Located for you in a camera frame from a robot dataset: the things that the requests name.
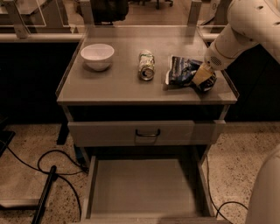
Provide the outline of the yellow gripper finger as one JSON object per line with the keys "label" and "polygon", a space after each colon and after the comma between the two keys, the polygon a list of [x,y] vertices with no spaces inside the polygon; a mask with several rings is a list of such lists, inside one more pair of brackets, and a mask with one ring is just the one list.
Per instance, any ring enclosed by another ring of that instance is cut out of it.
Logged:
{"label": "yellow gripper finger", "polygon": [[192,78],[192,82],[199,86],[204,81],[207,81],[212,75],[214,74],[214,70],[205,62],[203,62],[199,69],[197,70],[196,74]]}

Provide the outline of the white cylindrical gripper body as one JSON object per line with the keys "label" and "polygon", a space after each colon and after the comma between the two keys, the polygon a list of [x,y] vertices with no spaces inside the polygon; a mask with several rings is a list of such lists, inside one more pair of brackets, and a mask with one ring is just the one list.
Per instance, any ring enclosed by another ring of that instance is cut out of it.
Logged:
{"label": "white cylindrical gripper body", "polygon": [[241,35],[228,24],[207,48],[204,63],[212,71],[224,70],[243,52],[257,45],[252,38]]}

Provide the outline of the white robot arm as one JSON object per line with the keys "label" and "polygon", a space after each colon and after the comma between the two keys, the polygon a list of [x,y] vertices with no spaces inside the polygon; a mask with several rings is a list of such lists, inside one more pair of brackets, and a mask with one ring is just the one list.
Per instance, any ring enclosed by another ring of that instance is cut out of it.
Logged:
{"label": "white robot arm", "polygon": [[[210,80],[215,71],[256,45],[280,62],[279,8],[279,0],[232,0],[227,25],[207,48],[192,82],[198,86]],[[257,174],[245,224],[280,224],[280,146],[264,159]]]}

